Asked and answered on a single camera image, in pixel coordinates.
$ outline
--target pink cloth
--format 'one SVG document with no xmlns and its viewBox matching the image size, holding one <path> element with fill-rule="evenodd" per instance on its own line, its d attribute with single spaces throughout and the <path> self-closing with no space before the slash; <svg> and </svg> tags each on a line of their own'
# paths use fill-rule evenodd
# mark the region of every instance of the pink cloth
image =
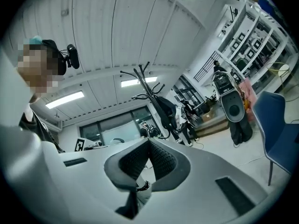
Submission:
<svg viewBox="0 0 299 224">
<path fill-rule="evenodd" d="M 246 110 L 246 113 L 248 120 L 252 121 L 255 119 L 252 112 L 252 107 L 256 103 L 256 93 L 254 92 L 248 78 L 245 78 L 245 80 L 239 84 L 239 87 L 245 92 L 245 98 L 249 101 L 249 108 Z"/>
</svg>

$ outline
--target window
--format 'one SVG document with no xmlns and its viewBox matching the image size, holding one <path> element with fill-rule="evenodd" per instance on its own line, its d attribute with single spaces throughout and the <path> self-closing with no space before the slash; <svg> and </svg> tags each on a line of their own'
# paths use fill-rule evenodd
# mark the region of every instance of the window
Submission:
<svg viewBox="0 0 299 224">
<path fill-rule="evenodd" d="M 185 99 L 191 101 L 195 106 L 201 104 L 204 100 L 193 88 L 193 86 L 181 76 L 176 84 L 173 86 L 173 90 L 177 93 L 178 98 L 176 100 Z"/>
<path fill-rule="evenodd" d="M 113 144 L 114 138 L 125 142 L 140 138 L 142 122 L 159 127 L 147 107 L 142 107 L 90 125 L 80 127 L 80 135 L 92 141 L 101 141 L 103 145 Z"/>
</svg>

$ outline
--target coat rack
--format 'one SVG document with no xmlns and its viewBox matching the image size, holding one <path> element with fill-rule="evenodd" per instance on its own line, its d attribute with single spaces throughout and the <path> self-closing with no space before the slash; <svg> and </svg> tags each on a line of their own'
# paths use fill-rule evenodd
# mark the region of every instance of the coat rack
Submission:
<svg viewBox="0 0 299 224">
<path fill-rule="evenodd" d="M 162 86 L 160 87 L 160 89 L 155 92 L 154 89 L 158 85 L 160 85 L 160 82 L 158 82 L 156 85 L 154 85 L 154 87 L 151 89 L 149 87 L 149 85 L 147 84 L 146 80 L 145 80 L 144 71 L 148 67 L 149 63 L 150 62 L 147 62 L 147 64 L 145 65 L 144 69 L 142 69 L 142 65 L 141 64 L 138 65 L 139 69 L 140 69 L 140 72 L 141 72 L 141 75 L 138 73 L 138 71 L 135 68 L 133 69 L 133 71 L 136 74 L 136 76 L 133 75 L 133 74 L 131 74 L 131 73 L 127 73 L 127 72 L 121 71 L 121 73 L 123 73 L 123 74 L 127 74 L 127 75 L 130 75 L 130 76 L 133 76 L 134 78 L 136 78 L 140 82 L 140 84 L 142 85 L 142 87 L 143 87 L 143 89 L 145 91 L 145 93 L 141 93 L 141 94 L 133 96 L 132 99 L 133 100 L 136 100 L 136 99 L 144 99 L 144 100 L 149 99 L 151 101 L 151 103 L 153 104 L 155 110 L 157 111 L 158 115 L 161 118 L 162 125 L 164 127 L 166 127 L 167 130 L 168 130 L 168 136 L 167 137 L 159 137 L 160 139 L 167 139 L 167 138 L 169 138 L 170 137 L 170 133 L 171 133 L 177 143 L 185 145 L 184 142 L 178 136 L 178 132 L 170 124 L 169 118 L 165 114 L 164 110 L 161 108 L 161 106 L 159 105 L 159 103 L 156 100 L 156 96 L 155 95 L 158 94 L 159 92 L 161 92 L 161 90 L 165 87 L 165 84 L 162 84 Z"/>
</svg>

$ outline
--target white shelf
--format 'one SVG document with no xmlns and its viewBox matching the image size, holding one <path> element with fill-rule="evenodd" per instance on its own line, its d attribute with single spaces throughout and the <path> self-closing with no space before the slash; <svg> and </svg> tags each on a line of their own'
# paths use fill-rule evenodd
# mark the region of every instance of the white shelf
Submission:
<svg viewBox="0 0 299 224">
<path fill-rule="evenodd" d="M 289 36 L 287 34 L 287 32 L 285 31 L 285 29 L 273 18 L 271 17 L 269 14 L 267 14 L 265 11 L 263 11 L 259 6 L 251 3 L 251 2 L 246 2 L 246 6 L 245 6 L 248 10 L 250 10 L 250 12 L 252 12 L 255 16 L 260 15 L 260 19 L 261 21 L 263 21 L 263 23 L 267 24 L 270 28 L 273 28 L 274 31 L 278 34 L 278 36 L 280 37 L 286 37 Z M 266 14 L 268 17 L 272 18 L 272 20 L 274 22 L 272 22 L 271 20 L 269 20 L 269 18 L 265 17 Z"/>
<path fill-rule="evenodd" d="M 275 62 L 282 51 L 284 50 L 286 44 L 288 42 L 288 38 L 285 38 L 282 43 L 277 47 L 276 51 L 272 54 L 271 58 L 267 61 L 267 63 L 252 77 L 250 78 L 251 85 L 256 83 L 267 71 L 268 68 L 270 68 L 273 65 L 273 62 Z"/>
<path fill-rule="evenodd" d="M 242 73 L 244 73 L 244 71 L 246 69 L 248 69 L 252 63 L 254 62 L 254 60 L 257 58 L 258 54 L 260 54 L 260 52 L 262 51 L 262 49 L 264 48 L 264 46 L 267 44 L 268 40 L 270 39 L 270 36 L 272 34 L 274 29 L 271 29 L 269 34 L 266 36 L 266 38 L 263 40 L 263 43 L 261 45 L 261 47 L 257 50 L 257 52 L 255 53 L 255 55 L 252 57 L 252 59 L 248 62 L 248 64 L 245 66 L 245 68 L 241 71 Z"/>
<path fill-rule="evenodd" d="M 288 60 L 286 61 L 286 64 L 289 65 L 290 67 L 290 71 L 292 71 L 295 66 L 296 66 L 296 63 L 298 61 L 298 58 L 299 58 L 299 53 L 296 53 L 294 55 L 291 55 Z M 288 76 L 290 74 L 287 74 L 287 75 L 284 75 L 282 77 L 282 81 L 284 82 Z M 268 91 L 268 92 L 272 92 L 274 93 L 280 86 L 282 85 L 281 83 L 281 80 L 278 76 L 275 76 L 270 82 L 269 84 L 267 84 L 258 94 L 258 96 L 263 92 L 263 91 Z"/>
<path fill-rule="evenodd" d="M 223 39 L 221 41 L 221 45 L 219 46 L 218 50 L 220 50 L 220 49 L 224 50 L 223 44 L 229 45 L 231 43 L 231 40 L 234 37 L 235 32 L 240 27 L 240 24 L 243 21 L 245 16 L 246 16 L 246 8 L 245 8 L 245 4 L 244 4 L 242 9 L 236 16 L 234 22 L 229 26 L 230 29 L 227 31 L 226 35 L 223 37 Z"/>
<path fill-rule="evenodd" d="M 232 60 L 236 54 L 239 52 L 240 48 L 242 47 L 242 45 L 244 45 L 244 43 L 247 41 L 247 39 L 249 38 L 249 36 L 251 35 L 252 31 L 254 30 L 254 28 L 256 28 L 257 26 L 257 22 L 259 19 L 259 15 L 255 18 L 253 24 L 251 25 L 249 31 L 247 32 L 247 34 L 245 35 L 244 39 L 241 41 L 240 45 L 237 47 L 237 49 L 233 52 L 233 54 L 230 56 L 230 60 Z"/>
<path fill-rule="evenodd" d="M 241 76 L 242 79 L 245 79 L 245 76 L 243 75 L 243 73 L 240 72 L 239 68 L 236 67 L 236 65 L 234 63 L 232 63 L 232 61 L 230 61 L 225 55 L 223 55 L 219 50 L 216 50 L 216 52 L 218 53 L 218 55 L 233 69 L 235 69 L 235 71 Z"/>
</svg>

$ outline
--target ceiling light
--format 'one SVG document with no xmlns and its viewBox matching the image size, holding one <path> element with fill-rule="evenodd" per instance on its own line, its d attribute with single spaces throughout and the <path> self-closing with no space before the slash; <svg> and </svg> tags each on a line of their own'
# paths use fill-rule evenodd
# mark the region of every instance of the ceiling light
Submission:
<svg viewBox="0 0 299 224">
<path fill-rule="evenodd" d="M 68 95 L 68 96 L 65 96 L 65 97 L 62 97 L 60 99 L 57 99 L 57 100 L 54 100 L 48 104 L 46 104 L 46 106 L 49 108 L 49 109 L 52 109 L 56 106 L 59 106 L 59 105 L 62 105 L 62 104 L 65 104 L 67 102 L 70 102 L 72 100 L 75 100 L 75 99 L 79 99 L 81 97 L 84 97 L 84 94 L 82 93 L 82 91 L 79 91 L 79 92 L 76 92 L 74 94 L 71 94 L 71 95 Z"/>
<path fill-rule="evenodd" d="M 147 83 L 149 82 L 155 82 L 157 80 L 157 77 L 147 77 L 145 78 L 145 81 Z M 135 84 L 140 84 L 139 80 L 127 80 L 127 81 L 122 81 L 121 82 L 121 86 L 122 87 L 126 87 L 126 86 L 131 86 L 131 85 L 135 85 Z"/>
</svg>

